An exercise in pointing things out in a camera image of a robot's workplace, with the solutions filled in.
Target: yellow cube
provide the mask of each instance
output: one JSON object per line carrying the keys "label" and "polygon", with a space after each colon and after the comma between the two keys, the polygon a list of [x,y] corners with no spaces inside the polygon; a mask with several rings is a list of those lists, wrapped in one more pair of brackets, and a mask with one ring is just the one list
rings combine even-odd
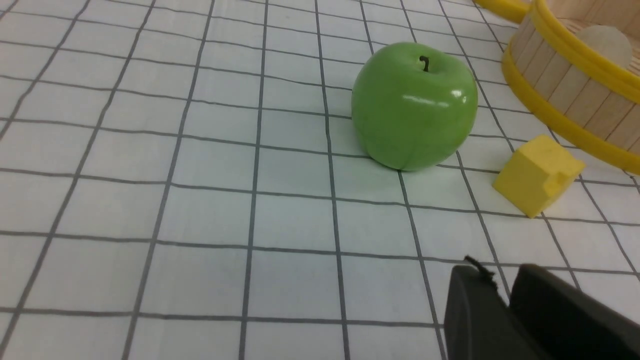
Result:
{"label": "yellow cube", "polygon": [[493,187],[530,218],[571,185],[584,163],[553,139],[539,135],[513,153]]}

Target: table surface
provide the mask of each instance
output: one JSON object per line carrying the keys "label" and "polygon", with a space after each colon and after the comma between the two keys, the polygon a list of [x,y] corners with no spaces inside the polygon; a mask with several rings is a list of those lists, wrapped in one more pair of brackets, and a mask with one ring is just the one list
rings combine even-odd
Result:
{"label": "table surface", "polygon": [[[640,322],[637,179],[505,85],[516,26],[469,0],[0,0],[0,357],[440,359],[451,268],[507,297],[536,263]],[[442,164],[370,160],[373,52],[417,41],[478,81]],[[588,167],[544,214],[492,189],[554,136]]]}

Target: apple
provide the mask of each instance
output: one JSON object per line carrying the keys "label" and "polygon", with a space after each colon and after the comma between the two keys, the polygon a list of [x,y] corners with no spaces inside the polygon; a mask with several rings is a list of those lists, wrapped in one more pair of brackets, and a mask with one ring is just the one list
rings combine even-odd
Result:
{"label": "apple", "polygon": [[356,78],[351,118],[360,145],[390,168],[418,170],[453,154],[476,118],[471,71],[453,56],[413,42],[373,54]]}

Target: basket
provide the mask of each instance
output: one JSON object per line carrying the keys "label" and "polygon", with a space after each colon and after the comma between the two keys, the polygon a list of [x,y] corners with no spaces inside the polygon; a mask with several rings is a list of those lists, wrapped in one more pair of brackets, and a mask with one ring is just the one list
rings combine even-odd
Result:
{"label": "basket", "polygon": [[[614,64],[574,34],[615,26],[633,47]],[[640,0],[534,0],[511,39],[502,69],[514,93],[576,146],[640,174]]]}

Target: white ball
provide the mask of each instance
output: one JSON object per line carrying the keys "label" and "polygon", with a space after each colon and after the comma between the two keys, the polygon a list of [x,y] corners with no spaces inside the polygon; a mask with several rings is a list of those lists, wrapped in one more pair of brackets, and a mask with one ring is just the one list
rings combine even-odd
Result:
{"label": "white ball", "polygon": [[633,60],[633,48],[625,34],[613,26],[594,25],[575,34],[603,57],[626,69]]}

